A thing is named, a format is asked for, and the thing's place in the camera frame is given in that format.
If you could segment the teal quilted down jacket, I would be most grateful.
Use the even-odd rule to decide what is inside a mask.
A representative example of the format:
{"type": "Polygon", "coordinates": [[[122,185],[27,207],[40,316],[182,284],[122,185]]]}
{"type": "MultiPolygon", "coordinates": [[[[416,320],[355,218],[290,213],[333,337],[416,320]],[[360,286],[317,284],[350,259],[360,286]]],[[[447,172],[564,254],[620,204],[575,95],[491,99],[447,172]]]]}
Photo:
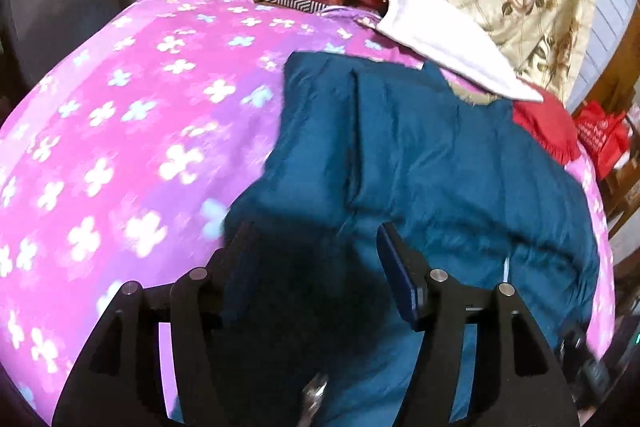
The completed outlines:
{"type": "Polygon", "coordinates": [[[329,377],[325,426],[387,426],[421,335],[401,318],[376,252],[384,222],[461,283],[509,277],[548,343],[588,322],[599,258],[580,184],[508,102],[459,100],[439,69],[296,53],[265,165],[208,170],[207,234],[252,221],[265,272],[226,340],[224,403],[241,425],[281,425],[295,392],[329,377]]]}

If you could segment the wooden shelf unit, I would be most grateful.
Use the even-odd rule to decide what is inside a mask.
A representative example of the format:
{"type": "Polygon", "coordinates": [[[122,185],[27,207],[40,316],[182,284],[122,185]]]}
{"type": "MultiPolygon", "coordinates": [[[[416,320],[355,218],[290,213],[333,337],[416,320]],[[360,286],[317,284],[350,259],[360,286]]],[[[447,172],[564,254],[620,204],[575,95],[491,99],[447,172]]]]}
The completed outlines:
{"type": "Polygon", "coordinates": [[[622,262],[639,249],[639,106],[630,106],[624,124],[630,149],[600,183],[608,241],[614,263],[622,262]]]}

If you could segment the pink floral bed sheet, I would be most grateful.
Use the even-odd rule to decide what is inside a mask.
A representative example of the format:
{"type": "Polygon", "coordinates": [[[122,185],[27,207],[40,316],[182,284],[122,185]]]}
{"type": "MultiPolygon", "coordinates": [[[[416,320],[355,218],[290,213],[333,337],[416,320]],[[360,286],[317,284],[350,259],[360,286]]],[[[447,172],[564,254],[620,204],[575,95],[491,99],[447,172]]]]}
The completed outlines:
{"type": "Polygon", "coordinates": [[[120,286],[202,261],[277,134],[294,51],[420,66],[383,17],[252,0],[139,0],[63,60],[1,130],[1,364],[50,421],[120,286]]]}

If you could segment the red plastic bag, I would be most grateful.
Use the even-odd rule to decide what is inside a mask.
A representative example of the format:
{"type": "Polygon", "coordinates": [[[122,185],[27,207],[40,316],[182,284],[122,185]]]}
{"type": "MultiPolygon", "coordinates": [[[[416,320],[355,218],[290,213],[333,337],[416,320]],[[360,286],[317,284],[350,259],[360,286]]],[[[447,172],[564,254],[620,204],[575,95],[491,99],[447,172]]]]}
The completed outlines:
{"type": "Polygon", "coordinates": [[[599,181],[606,178],[617,161],[630,151],[625,112],[606,113],[597,101],[590,101],[574,119],[578,139],[589,155],[599,181]]]}

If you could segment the red garment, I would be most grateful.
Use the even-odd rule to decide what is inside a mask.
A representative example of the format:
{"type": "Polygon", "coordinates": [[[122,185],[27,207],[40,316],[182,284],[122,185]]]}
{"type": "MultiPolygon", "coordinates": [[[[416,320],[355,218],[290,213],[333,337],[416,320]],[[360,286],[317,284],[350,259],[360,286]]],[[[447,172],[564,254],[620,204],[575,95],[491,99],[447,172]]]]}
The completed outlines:
{"type": "Polygon", "coordinates": [[[577,129],[570,113],[551,92],[526,82],[542,98],[541,102],[514,101],[513,121],[524,130],[560,165],[577,160],[582,152],[577,129]]]}

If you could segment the white folded cloth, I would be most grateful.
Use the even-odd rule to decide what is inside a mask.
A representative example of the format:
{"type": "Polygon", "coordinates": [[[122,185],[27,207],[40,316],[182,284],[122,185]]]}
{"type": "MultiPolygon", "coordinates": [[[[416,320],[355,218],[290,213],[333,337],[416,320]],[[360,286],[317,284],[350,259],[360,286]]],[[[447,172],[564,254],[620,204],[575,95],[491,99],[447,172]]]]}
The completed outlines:
{"type": "Polygon", "coordinates": [[[484,29],[446,0],[388,0],[376,30],[484,90],[512,101],[544,101],[518,79],[484,29]]]}

